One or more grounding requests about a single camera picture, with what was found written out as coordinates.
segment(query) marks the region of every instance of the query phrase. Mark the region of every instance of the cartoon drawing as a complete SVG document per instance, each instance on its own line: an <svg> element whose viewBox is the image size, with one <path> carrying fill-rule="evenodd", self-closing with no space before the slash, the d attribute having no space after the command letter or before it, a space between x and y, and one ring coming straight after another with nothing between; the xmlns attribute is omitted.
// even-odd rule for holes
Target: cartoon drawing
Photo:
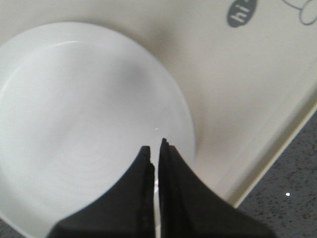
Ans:
<svg viewBox="0 0 317 238"><path fill-rule="evenodd" d="M317 0L282 0L299 11L299 20L308 26L317 21Z"/></svg>

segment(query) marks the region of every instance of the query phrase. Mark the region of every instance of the ceramic plate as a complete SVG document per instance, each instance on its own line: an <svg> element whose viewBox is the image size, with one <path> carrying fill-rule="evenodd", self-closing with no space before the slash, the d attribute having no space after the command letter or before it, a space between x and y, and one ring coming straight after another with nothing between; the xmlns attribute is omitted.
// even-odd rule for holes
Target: ceramic plate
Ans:
<svg viewBox="0 0 317 238"><path fill-rule="evenodd" d="M142 145L191 163L194 129L171 75L109 29L55 23L0 48L0 216L28 238L107 191Z"/></svg>

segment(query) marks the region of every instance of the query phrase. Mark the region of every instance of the granite countertop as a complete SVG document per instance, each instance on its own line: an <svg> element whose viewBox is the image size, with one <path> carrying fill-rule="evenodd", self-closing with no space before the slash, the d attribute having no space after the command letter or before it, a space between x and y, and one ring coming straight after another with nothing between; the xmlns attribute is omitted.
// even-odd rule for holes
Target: granite countertop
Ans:
<svg viewBox="0 0 317 238"><path fill-rule="evenodd" d="M278 238L317 237L317 113L260 180L239 210ZM23 238L0 220L0 238Z"/></svg>

